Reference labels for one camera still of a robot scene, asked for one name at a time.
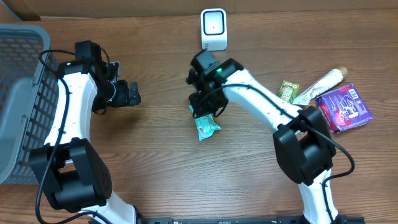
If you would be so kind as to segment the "teal plastic packet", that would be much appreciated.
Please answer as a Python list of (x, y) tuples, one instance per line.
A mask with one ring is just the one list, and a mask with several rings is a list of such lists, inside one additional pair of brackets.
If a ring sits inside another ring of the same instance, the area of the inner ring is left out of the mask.
[(214, 121), (212, 114), (195, 118), (194, 121), (197, 127), (199, 141), (210, 138), (215, 131), (221, 130), (221, 126)]

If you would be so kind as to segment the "green yellow snack packet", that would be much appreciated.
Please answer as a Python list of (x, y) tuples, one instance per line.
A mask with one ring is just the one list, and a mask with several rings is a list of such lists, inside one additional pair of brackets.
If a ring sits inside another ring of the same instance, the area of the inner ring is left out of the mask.
[(293, 103), (294, 99), (298, 95), (299, 88), (299, 84), (284, 80), (280, 86), (277, 96), (286, 102)]

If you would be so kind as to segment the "white bamboo print tube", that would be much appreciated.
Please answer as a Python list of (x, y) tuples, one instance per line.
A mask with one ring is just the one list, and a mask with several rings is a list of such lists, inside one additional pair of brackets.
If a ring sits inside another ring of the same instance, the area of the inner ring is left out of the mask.
[(344, 66), (330, 70), (326, 75), (308, 87), (303, 93), (297, 96), (293, 104), (307, 106), (313, 99), (327, 92), (340, 84), (348, 76), (348, 70)]

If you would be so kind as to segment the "purple Carefree pad pack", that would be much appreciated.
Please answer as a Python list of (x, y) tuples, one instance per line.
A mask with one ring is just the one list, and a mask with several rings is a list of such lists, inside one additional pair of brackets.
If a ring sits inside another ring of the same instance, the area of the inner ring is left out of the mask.
[(365, 125), (373, 119), (353, 83), (320, 95), (315, 104), (332, 133)]

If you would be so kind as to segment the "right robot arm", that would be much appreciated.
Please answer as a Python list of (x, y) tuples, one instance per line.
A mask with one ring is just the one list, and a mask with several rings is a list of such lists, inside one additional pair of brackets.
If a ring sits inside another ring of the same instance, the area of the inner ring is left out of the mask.
[(228, 103), (251, 113), (272, 133), (277, 163), (298, 184), (307, 223), (335, 223), (338, 211), (328, 186), (336, 148), (321, 113), (292, 105), (261, 85), (233, 58), (221, 63), (202, 50), (190, 62), (186, 82), (193, 117), (218, 117)]

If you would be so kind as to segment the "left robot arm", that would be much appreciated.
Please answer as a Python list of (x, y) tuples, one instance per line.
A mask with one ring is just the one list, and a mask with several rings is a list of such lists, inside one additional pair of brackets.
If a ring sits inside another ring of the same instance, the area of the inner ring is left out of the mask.
[(55, 117), (44, 145), (29, 156), (39, 189), (35, 215), (40, 223), (41, 197), (54, 210), (66, 210), (71, 222), (89, 216), (92, 223), (146, 223), (138, 209), (114, 191), (111, 174), (90, 142), (91, 115), (108, 107), (141, 102), (137, 83), (118, 80), (120, 63), (103, 59), (106, 51), (90, 40), (75, 43), (75, 59), (60, 63)]

